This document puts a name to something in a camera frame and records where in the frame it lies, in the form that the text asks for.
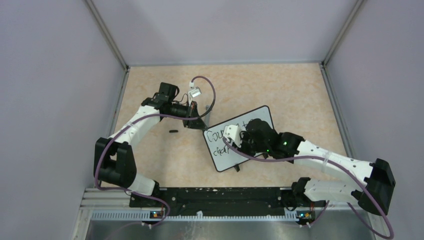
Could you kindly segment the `white board with black frame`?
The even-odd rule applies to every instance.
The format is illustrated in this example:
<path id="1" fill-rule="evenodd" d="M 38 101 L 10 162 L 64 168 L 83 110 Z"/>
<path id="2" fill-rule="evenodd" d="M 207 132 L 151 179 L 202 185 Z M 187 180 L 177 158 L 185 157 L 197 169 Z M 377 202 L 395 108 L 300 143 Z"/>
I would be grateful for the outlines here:
<path id="1" fill-rule="evenodd" d="M 226 126 L 237 125 L 244 131 L 247 124 L 253 119 L 261 119 L 267 122 L 271 128 L 274 127 L 270 108 L 263 105 L 212 125 L 203 131 L 203 138 L 217 172 L 226 171 L 249 160 L 229 149 L 222 138 Z"/>

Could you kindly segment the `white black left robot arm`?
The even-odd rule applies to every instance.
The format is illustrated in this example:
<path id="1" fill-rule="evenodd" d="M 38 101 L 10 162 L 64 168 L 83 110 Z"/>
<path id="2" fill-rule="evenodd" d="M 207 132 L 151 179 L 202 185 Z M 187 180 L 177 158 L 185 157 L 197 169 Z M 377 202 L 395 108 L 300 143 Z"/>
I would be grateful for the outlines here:
<path id="1" fill-rule="evenodd" d="M 140 193 L 141 200 L 149 207 L 160 202 L 161 194 L 155 190 L 156 182 L 137 172 L 133 147 L 163 118 L 182 120 L 183 126 L 188 129 L 207 128 L 196 102 L 182 104 L 174 101 L 179 92 L 176 85 L 162 82 L 158 92 L 141 103 L 129 122 L 108 138 L 100 137 L 96 141 L 93 176 L 97 181 Z"/>

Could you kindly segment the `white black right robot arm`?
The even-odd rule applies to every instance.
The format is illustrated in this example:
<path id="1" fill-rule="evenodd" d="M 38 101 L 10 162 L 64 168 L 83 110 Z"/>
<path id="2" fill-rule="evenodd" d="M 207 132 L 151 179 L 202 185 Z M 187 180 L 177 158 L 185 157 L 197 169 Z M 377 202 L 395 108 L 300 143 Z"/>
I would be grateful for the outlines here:
<path id="1" fill-rule="evenodd" d="M 244 128 L 230 125 L 223 135 L 243 155 L 254 157 L 266 153 L 273 160 L 286 159 L 337 178 L 334 182 L 300 178 L 292 185 L 293 200 L 299 206 L 330 200 L 357 203 L 374 215 L 389 212 L 396 181 L 386 160 L 377 158 L 369 162 L 343 156 L 300 135 L 277 132 L 259 118 L 250 120 Z"/>

